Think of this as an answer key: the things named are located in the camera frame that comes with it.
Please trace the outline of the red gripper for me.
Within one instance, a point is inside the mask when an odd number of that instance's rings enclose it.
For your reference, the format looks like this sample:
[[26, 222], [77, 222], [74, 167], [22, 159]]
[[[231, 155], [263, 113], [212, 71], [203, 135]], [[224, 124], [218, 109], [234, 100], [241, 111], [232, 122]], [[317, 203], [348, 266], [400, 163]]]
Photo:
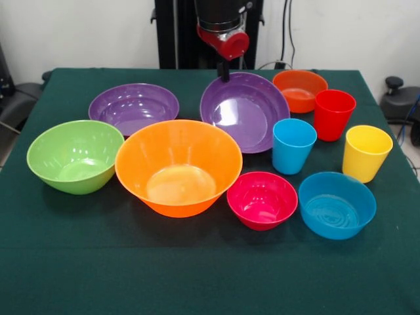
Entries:
[[[226, 32], [208, 31], [199, 25], [196, 28], [199, 38], [227, 61], [243, 56], [249, 48], [249, 36], [244, 25]], [[223, 81], [229, 81], [229, 63], [226, 60], [217, 62], [217, 75], [221, 75]]]

